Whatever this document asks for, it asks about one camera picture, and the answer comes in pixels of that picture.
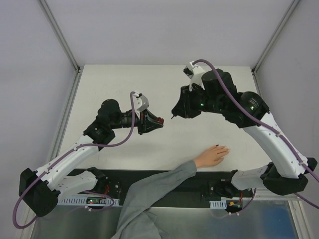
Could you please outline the red nail polish bottle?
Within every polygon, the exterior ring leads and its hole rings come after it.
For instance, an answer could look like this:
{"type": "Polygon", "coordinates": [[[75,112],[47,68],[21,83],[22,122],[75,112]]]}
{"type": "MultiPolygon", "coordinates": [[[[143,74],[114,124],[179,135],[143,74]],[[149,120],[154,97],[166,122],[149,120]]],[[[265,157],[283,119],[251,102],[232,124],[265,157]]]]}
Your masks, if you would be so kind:
{"type": "Polygon", "coordinates": [[[162,118],[157,118],[157,122],[160,123],[160,124],[164,124],[164,119],[162,119],[162,118]]]}

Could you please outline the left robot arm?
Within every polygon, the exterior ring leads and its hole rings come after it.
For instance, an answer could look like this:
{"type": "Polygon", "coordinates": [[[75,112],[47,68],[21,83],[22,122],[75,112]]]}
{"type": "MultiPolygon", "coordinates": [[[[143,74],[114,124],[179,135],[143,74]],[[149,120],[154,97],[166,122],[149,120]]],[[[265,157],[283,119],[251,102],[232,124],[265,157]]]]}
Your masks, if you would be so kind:
{"type": "Polygon", "coordinates": [[[131,110],[121,112],[116,100],[103,101],[95,120],[68,151],[37,170],[22,171],[19,196],[38,217],[49,214],[66,197],[89,190],[95,194],[104,191],[105,176],[95,167],[78,176],[69,176],[69,173],[103,148],[113,147],[115,129],[136,128],[142,135],[163,127],[164,120],[149,111],[144,95],[132,96],[131,105],[131,110]]]}

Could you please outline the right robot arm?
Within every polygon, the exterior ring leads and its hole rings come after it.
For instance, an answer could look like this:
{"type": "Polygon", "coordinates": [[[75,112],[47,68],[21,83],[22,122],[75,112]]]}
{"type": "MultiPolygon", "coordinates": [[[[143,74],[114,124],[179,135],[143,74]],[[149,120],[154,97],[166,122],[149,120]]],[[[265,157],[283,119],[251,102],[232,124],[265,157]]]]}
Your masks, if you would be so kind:
{"type": "Polygon", "coordinates": [[[213,71],[199,66],[185,67],[184,74],[190,78],[189,85],[180,88],[180,97],[171,110],[173,116],[192,119],[202,112],[221,114],[249,134],[269,156],[267,165],[246,170],[233,170],[230,179],[215,187],[216,193],[231,198],[249,188],[266,188],[285,196],[302,192],[308,184],[305,176],[309,167],[314,170],[317,161],[299,154],[297,159],[292,150],[280,138],[280,128],[274,120],[268,105],[254,92],[238,92],[230,73],[217,69],[223,83],[234,99],[250,115],[259,120],[254,122],[231,101],[213,71]]]}

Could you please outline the grey sleeved forearm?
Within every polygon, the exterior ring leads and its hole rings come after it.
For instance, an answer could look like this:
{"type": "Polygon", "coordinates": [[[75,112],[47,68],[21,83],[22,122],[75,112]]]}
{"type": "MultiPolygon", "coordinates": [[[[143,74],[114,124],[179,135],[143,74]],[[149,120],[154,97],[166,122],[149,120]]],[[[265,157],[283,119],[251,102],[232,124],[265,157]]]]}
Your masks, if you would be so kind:
{"type": "Polygon", "coordinates": [[[196,175],[194,161],[188,161],[174,170],[154,174],[132,184],[127,192],[114,239],[169,239],[171,236],[156,225],[157,216],[149,208],[196,175]]]}

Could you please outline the mannequin hand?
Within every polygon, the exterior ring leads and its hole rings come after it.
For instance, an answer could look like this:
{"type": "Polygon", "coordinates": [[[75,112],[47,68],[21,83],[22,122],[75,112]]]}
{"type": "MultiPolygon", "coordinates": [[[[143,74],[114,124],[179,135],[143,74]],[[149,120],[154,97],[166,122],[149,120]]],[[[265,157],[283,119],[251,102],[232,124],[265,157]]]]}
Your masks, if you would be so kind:
{"type": "Polygon", "coordinates": [[[193,161],[197,168],[212,167],[221,163],[224,157],[229,154],[229,152],[230,150],[226,146],[215,145],[205,150],[193,161]]]}

